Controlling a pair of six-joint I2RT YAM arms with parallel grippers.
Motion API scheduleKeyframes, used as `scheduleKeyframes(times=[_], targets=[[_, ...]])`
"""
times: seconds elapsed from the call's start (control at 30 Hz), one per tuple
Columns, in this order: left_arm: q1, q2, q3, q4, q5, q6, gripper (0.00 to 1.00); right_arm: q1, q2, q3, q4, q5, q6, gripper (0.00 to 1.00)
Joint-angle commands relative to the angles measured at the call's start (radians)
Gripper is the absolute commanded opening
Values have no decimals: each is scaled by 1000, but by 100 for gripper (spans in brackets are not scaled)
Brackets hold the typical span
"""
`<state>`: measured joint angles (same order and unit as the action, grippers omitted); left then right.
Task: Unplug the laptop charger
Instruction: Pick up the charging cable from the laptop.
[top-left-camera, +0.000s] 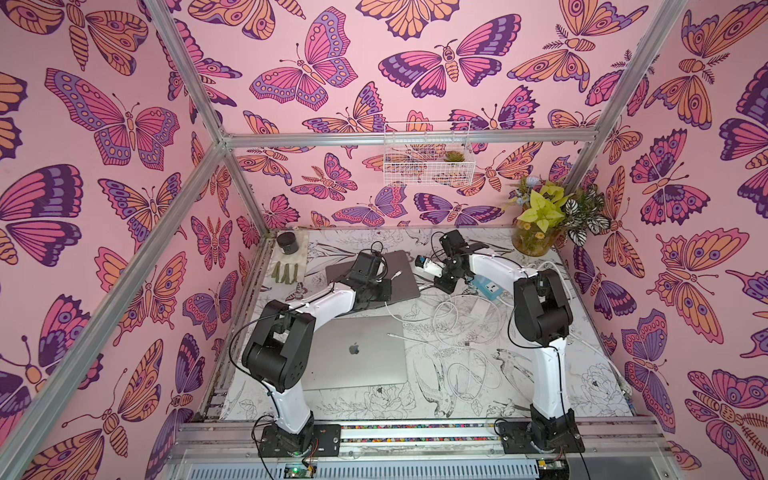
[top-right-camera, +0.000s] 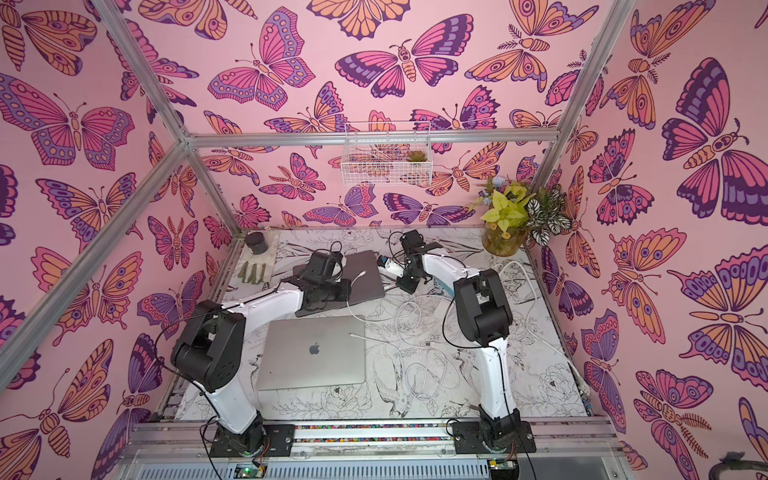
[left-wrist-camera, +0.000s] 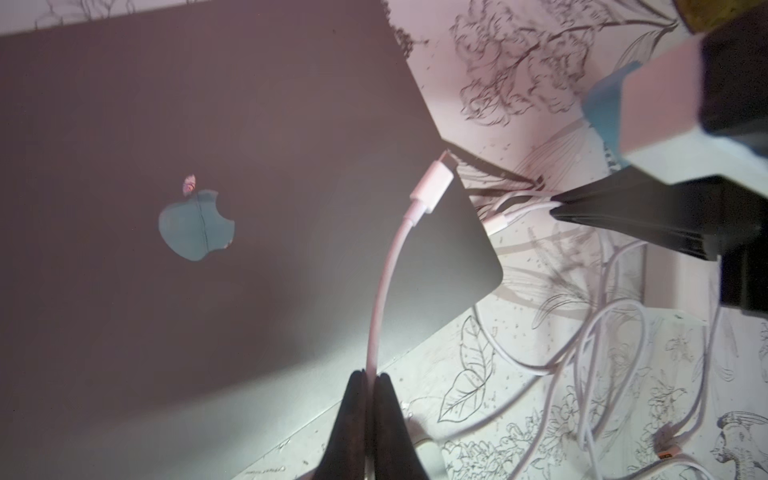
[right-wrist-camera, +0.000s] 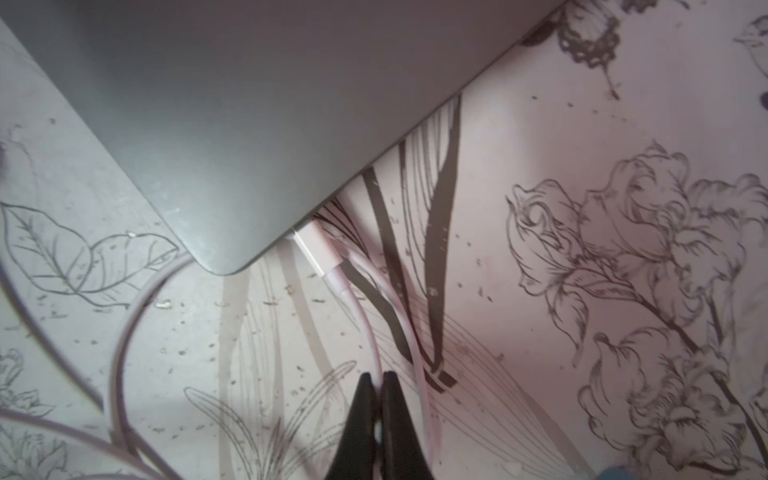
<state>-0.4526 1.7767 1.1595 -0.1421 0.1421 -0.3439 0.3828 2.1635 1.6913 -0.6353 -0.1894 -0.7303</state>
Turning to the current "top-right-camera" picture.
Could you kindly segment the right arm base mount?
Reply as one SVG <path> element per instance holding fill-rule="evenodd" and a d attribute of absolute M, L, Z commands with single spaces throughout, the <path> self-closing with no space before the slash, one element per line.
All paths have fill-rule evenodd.
<path fill-rule="evenodd" d="M 522 421 L 514 430 L 494 432 L 480 421 L 449 420 L 446 432 L 453 439 L 458 454 L 501 455 L 516 453 L 533 454 L 537 445 L 529 422 Z"/>

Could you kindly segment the teal power strip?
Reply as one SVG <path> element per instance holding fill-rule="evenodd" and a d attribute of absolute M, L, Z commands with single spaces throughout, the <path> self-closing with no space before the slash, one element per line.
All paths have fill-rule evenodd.
<path fill-rule="evenodd" d="M 455 292 L 451 284 L 440 283 L 440 285 L 448 297 L 453 298 L 455 296 Z"/>

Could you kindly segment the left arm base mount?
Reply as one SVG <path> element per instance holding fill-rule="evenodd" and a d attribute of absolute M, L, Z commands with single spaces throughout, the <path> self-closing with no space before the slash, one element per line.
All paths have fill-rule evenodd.
<path fill-rule="evenodd" d="M 288 457 L 295 430 L 295 424 L 266 423 L 234 434 L 218 426 L 210 453 L 213 458 Z"/>

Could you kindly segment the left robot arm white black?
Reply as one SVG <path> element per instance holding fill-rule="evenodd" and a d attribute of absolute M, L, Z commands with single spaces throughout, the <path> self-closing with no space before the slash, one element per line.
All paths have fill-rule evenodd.
<path fill-rule="evenodd" d="M 238 379 L 247 334 L 300 310 L 346 301 L 351 281 L 344 279 L 343 254 L 320 249 L 298 274 L 268 293 L 228 304 L 202 301 L 177 339 L 171 364 L 200 388 L 215 413 L 223 438 L 242 455 L 264 449 L 263 417 Z"/>

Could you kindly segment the dark grey laptop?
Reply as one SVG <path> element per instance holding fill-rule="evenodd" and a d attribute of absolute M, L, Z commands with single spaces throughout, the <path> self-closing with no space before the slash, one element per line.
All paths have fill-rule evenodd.
<path fill-rule="evenodd" d="M 351 281 L 351 294 L 346 303 L 332 303 L 327 310 L 345 308 L 384 296 L 384 287 L 373 251 L 363 251 L 344 256 L 340 251 L 321 249 L 310 256 L 308 262 L 293 269 L 288 283 L 299 277 L 307 280 Z"/>

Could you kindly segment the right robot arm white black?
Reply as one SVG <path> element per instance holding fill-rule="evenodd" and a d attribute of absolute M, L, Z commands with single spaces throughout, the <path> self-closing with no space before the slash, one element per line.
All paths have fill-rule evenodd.
<path fill-rule="evenodd" d="M 420 281 L 434 279 L 453 294 L 459 330 L 468 347 L 478 351 L 480 435 L 489 449 L 501 450 L 521 418 L 509 388 L 506 350 L 513 313 L 500 276 L 467 266 L 416 230 L 401 234 L 399 241 L 403 263 L 396 284 L 401 290 L 413 293 Z"/>

